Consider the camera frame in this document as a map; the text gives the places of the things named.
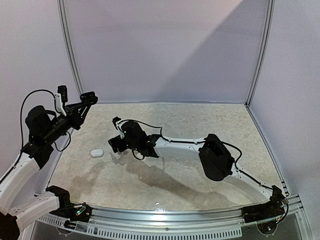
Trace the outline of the black oval charging case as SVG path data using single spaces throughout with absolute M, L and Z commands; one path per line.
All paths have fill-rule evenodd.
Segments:
M 95 105 L 98 102 L 98 97 L 94 91 L 84 92 L 80 95 L 81 103 Z

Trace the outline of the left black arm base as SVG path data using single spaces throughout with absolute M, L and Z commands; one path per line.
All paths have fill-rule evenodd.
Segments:
M 51 211 L 50 214 L 68 219 L 70 222 L 88 223 L 92 215 L 92 207 L 83 202 L 82 204 L 71 204 L 68 207 Z

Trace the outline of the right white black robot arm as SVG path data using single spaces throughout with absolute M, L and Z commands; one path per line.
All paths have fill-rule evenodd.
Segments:
M 238 159 L 232 157 L 228 150 L 230 144 L 221 141 L 215 134 L 210 133 L 204 138 L 172 138 L 161 132 L 146 134 L 138 120 L 115 117 L 112 122 L 119 132 L 108 140 L 114 153 L 131 150 L 143 158 L 183 157 L 198 160 L 208 179 L 227 182 L 260 202 L 258 213 L 262 218 L 274 214 L 278 205 L 288 204 L 279 187 L 267 186 L 238 166 Z

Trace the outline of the white oval charging case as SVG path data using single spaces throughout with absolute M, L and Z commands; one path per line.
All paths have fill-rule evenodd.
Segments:
M 104 151 L 102 149 L 93 149 L 90 151 L 90 156 L 92 158 L 100 158 L 104 155 Z

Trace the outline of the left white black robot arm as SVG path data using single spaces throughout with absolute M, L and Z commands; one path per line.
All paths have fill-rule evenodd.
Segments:
M 53 143 L 73 128 L 79 130 L 93 102 L 66 105 L 59 116 L 42 105 L 32 108 L 25 123 L 29 140 L 21 148 L 12 167 L 0 181 L 0 238 L 17 240 L 20 233 L 40 217 L 54 213 L 70 222 L 89 222 L 92 208 L 71 203 L 70 193 L 58 186 L 49 186 L 27 202 L 13 206 L 18 193 L 28 180 L 43 169 L 54 151 Z

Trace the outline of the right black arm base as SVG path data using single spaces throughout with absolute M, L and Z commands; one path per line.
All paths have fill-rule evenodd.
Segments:
M 241 208 L 241 214 L 245 223 L 258 222 L 270 218 L 275 218 L 285 213 L 285 209 L 280 201 L 258 203 Z

